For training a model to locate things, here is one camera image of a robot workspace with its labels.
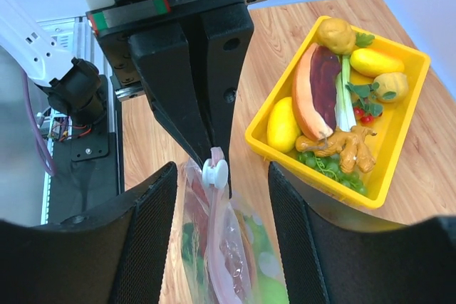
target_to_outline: yellow bin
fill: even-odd
[[[245,139],[250,147],[261,156],[277,161],[291,170],[307,184],[333,195],[340,201],[345,201],[354,206],[364,206],[377,209],[385,203],[386,194],[393,178],[394,169],[398,163],[405,136],[407,135],[413,112],[415,111],[418,97],[420,96],[426,74],[430,66],[430,58],[425,53],[404,46],[389,39],[375,35],[375,40],[370,48],[385,51],[400,58],[405,64],[405,74],[408,77],[409,93],[399,103],[384,104],[383,115],[375,121],[373,128],[377,131],[375,137],[367,137],[369,146],[377,164],[372,172],[361,174],[368,193],[363,196],[354,190],[339,184],[319,172],[307,167],[296,160],[297,151],[283,154],[266,144],[266,127],[271,109],[280,99],[291,96],[291,84],[294,78],[294,69],[307,47],[316,42],[316,29],[320,23],[329,18],[318,18],[313,28],[301,44],[296,55],[291,60],[288,68],[280,77],[279,82],[269,94],[264,104],[255,115],[245,133]],[[355,26],[353,30],[359,33],[370,33]],[[351,71],[351,82],[355,84],[371,83],[372,78],[364,77],[354,70]]]

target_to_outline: wood grain surface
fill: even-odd
[[[261,215],[277,247],[267,163],[249,149],[244,132],[315,20],[321,15],[341,17],[380,36],[414,45],[383,0],[316,1],[257,9],[251,15],[255,32],[241,75],[232,128],[232,183]],[[436,214],[455,214],[455,133],[456,104],[430,70],[386,202],[370,214],[404,224]],[[187,161],[185,152],[155,122],[145,97],[123,104],[123,134],[127,189],[170,160],[179,165]],[[191,303],[180,259],[182,203],[180,187],[160,297],[162,304]]]

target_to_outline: ziplock bag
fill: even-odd
[[[211,153],[204,172],[226,167],[222,149]],[[220,179],[208,181],[193,160],[185,171],[181,253],[193,303],[288,303],[284,274],[259,216],[235,191],[229,200],[227,185],[210,184]]]

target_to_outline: purple cable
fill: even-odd
[[[28,121],[30,122],[31,128],[35,135],[36,140],[36,149],[38,151],[38,155],[41,160],[41,164],[43,165],[45,171],[50,174],[51,176],[56,175],[56,166],[52,160],[51,154],[48,151],[46,143],[44,139],[41,137],[41,132],[36,125],[35,116],[33,115],[33,110],[31,109],[31,102],[30,102],[30,93],[29,93],[29,78],[24,70],[22,70],[22,90],[24,91],[24,100],[26,102],[26,110],[27,110],[27,117]]]

